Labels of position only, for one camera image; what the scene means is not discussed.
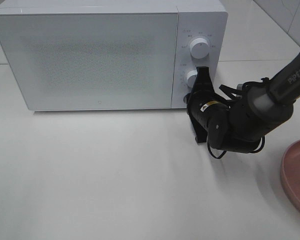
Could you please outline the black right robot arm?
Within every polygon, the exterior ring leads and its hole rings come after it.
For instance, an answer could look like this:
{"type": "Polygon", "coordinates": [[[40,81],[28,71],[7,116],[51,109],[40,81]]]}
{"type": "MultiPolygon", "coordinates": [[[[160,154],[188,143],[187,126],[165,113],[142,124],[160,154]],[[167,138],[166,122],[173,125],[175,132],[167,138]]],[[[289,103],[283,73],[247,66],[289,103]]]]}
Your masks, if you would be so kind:
{"type": "Polygon", "coordinates": [[[265,136],[289,120],[300,97],[300,52],[274,77],[247,81],[236,88],[220,85],[217,94],[206,66],[197,67],[192,90],[184,101],[195,140],[208,151],[256,154],[265,136]]]}

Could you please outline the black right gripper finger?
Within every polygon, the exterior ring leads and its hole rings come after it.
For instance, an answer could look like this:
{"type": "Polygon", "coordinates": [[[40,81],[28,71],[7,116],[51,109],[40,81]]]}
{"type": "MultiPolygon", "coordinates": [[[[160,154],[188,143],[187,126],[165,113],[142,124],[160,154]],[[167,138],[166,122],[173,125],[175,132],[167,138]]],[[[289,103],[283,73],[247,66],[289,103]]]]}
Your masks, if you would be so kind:
{"type": "Polygon", "coordinates": [[[196,91],[206,91],[214,93],[213,83],[210,77],[210,70],[207,66],[198,66],[195,80],[196,91]]]}

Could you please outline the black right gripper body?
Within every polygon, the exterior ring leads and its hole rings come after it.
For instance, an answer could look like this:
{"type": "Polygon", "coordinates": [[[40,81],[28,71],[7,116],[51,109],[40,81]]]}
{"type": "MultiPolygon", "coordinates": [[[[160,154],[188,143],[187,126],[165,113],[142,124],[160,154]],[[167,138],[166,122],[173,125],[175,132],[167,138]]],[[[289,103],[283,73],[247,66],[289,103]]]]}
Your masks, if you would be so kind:
{"type": "Polygon", "coordinates": [[[229,107],[212,86],[195,84],[187,96],[186,108],[197,143],[231,144],[229,107]]]}

